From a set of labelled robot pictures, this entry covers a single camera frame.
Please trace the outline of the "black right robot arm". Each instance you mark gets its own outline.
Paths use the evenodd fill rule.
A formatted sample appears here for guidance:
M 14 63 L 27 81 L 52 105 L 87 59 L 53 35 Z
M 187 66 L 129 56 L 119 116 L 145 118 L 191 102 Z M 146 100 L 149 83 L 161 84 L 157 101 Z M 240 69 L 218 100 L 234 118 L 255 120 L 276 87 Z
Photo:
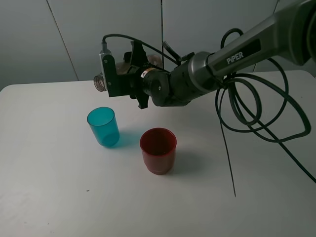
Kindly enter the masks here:
M 316 3 L 300 0 L 267 18 L 216 53 L 199 52 L 171 72 L 141 67 L 128 81 L 140 108 L 185 106 L 217 90 L 223 78 L 280 56 L 302 66 L 316 57 Z

